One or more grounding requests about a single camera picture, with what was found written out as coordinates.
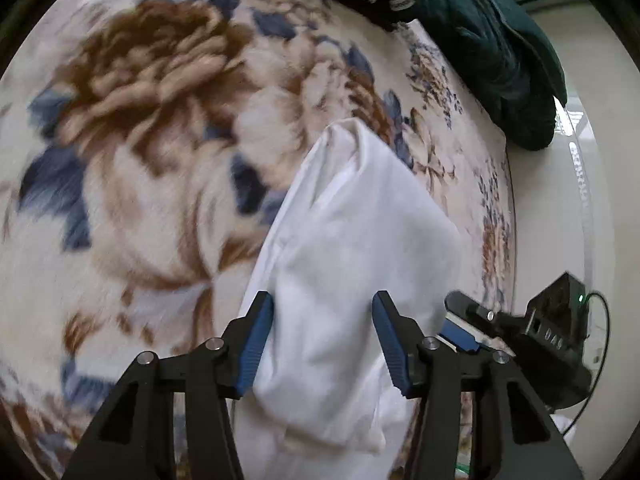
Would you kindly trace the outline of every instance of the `silver bolt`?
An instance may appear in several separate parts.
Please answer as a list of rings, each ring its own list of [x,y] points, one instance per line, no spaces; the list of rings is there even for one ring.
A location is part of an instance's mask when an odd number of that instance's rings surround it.
[[[225,345],[225,340],[221,337],[212,337],[211,339],[207,339],[207,342],[204,343],[209,350],[220,350]]]
[[[503,352],[502,350],[496,350],[494,352],[494,361],[499,365],[507,364],[510,359],[511,357],[509,357],[509,354],[507,354],[507,352]]]
[[[136,361],[138,361],[141,365],[148,365],[151,361],[154,360],[154,353],[153,352],[140,352],[140,354],[138,354],[138,357],[136,357]]]
[[[440,342],[436,338],[429,336],[422,340],[422,346],[427,350],[437,350],[440,348]]]

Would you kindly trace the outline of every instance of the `bed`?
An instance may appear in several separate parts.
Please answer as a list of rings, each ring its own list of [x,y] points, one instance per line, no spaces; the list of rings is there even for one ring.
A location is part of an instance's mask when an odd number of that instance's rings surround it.
[[[331,0],[47,11],[0,80],[0,401],[41,475],[138,352],[236,316],[302,158],[350,116],[457,226],[459,288],[510,311],[504,135],[417,22],[388,33]],[[468,399],[462,424],[464,455]]]

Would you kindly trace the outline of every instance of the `floral blanket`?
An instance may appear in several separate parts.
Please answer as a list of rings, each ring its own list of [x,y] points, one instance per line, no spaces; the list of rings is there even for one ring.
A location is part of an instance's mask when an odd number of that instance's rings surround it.
[[[457,225],[460,288],[509,308],[504,136],[420,25],[329,0],[49,9],[0,80],[0,400],[46,478],[138,352],[236,316],[300,161],[351,116]]]

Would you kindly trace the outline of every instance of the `folded white garment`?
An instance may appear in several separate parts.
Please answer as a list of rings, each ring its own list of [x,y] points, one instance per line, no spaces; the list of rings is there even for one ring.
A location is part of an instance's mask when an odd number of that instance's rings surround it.
[[[258,256],[240,316],[275,300],[254,394],[234,410],[250,480],[386,477],[413,405],[394,389],[371,320],[388,290],[425,334],[456,283],[458,232],[386,144],[356,119],[303,161]]]

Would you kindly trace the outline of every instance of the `floral bedspread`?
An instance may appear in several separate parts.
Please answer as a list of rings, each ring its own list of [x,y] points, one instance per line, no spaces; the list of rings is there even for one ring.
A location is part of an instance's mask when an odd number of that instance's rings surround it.
[[[350,116],[457,225],[460,289],[509,308],[504,136],[419,24],[330,0],[49,9],[0,80],[0,400],[46,478],[138,352],[236,316],[300,161]]]

